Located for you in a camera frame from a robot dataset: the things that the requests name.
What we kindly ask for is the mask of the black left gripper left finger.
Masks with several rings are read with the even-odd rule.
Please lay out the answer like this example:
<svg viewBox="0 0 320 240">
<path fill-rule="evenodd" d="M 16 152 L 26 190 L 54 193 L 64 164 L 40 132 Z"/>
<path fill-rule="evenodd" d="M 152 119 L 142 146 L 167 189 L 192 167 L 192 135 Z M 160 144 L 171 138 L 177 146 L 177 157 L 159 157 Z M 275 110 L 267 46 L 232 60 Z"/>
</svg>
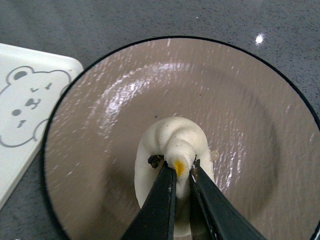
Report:
<svg viewBox="0 0 320 240">
<path fill-rule="evenodd" d="M 176 205 L 176 171 L 162 164 L 156 180 L 122 240 L 172 240 Z"/>
</svg>

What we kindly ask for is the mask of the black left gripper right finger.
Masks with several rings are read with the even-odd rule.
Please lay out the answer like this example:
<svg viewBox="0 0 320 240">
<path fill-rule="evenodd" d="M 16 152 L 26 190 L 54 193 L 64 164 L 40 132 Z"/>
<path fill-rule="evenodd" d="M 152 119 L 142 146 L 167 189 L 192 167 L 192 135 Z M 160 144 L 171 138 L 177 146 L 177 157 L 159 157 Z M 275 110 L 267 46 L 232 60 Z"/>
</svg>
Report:
<svg viewBox="0 0 320 240">
<path fill-rule="evenodd" d="M 190 229 L 193 240 L 264 240 L 210 179 L 201 161 L 189 171 Z"/>
</svg>

